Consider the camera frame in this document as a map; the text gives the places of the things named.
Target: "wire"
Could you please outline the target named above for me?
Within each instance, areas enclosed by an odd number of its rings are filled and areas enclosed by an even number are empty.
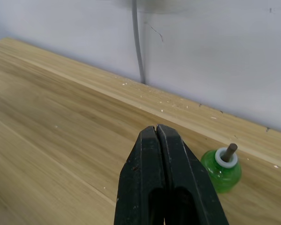
[[[145,84],[146,79],[145,79],[144,66],[142,64],[142,58],[141,58],[141,45],[140,45],[139,28],[138,28],[138,22],[137,22],[137,3],[136,3],[136,1],[137,0],[132,0],[132,23],[133,23],[133,32],[134,32],[134,41],[135,41],[137,61],[139,63],[139,69],[140,69],[140,82]]]

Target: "wooden table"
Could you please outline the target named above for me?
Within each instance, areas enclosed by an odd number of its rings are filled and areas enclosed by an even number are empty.
[[[111,225],[119,172],[146,126],[198,158],[234,142],[231,225],[281,225],[281,133],[13,40],[0,41],[0,225]]]

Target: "white bottle ring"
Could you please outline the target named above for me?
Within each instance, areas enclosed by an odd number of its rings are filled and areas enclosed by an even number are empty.
[[[221,159],[221,156],[223,156],[223,155],[225,154],[226,150],[227,150],[227,148],[219,148],[219,149],[216,151],[214,157],[215,157],[216,162],[217,162],[220,166],[229,169],[229,168],[234,167],[234,166],[237,164],[238,159],[237,159],[236,153],[233,153],[233,155],[231,156],[229,162],[223,161],[223,160]]]

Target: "green bottle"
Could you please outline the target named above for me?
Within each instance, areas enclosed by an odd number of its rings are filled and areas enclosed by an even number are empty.
[[[240,181],[242,170],[236,150],[237,145],[231,144],[228,148],[208,151],[201,159],[217,193],[230,191]]]

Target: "wooden dowel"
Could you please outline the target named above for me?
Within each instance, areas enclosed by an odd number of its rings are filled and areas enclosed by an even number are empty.
[[[229,145],[229,147],[227,148],[226,152],[224,153],[224,155],[221,156],[221,159],[224,162],[229,162],[231,156],[233,155],[233,153],[237,150],[237,145],[234,143],[231,143]]]

